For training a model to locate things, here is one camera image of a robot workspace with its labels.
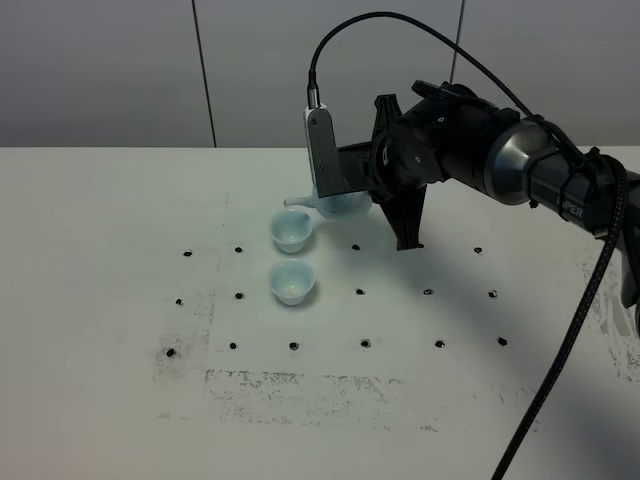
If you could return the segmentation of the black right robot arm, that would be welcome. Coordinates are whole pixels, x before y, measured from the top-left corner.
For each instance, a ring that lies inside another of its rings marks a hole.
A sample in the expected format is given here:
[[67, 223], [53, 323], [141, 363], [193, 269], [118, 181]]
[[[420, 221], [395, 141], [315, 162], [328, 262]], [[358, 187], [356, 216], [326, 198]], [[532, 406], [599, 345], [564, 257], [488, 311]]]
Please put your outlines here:
[[542, 205], [595, 236], [615, 208], [611, 157], [578, 152], [539, 116], [498, 108], [461, 84], [417, 81], [421, 101], [407, 112], [395, 95], [376, 98], [367, 172], [397, 241], [420, 247], [426, 188], [456, 180], [506, 205]]

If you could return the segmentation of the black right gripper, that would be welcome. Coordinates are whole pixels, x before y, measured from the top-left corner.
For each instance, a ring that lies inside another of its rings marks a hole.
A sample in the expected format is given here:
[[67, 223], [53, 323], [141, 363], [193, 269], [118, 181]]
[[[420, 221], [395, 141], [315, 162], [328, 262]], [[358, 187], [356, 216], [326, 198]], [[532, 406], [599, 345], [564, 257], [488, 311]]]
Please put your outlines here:
[[520, 113], [499, 108], [462, 84], [417, 80], [421, 101], [402, 114], [395, 94], [376, 97], [371, 140], [375, 192], [396, 238], [396, 250], [422, 248], [419, 240], [426, 185], [454, 179], [486, 193], [485, 166], [499, 137]]

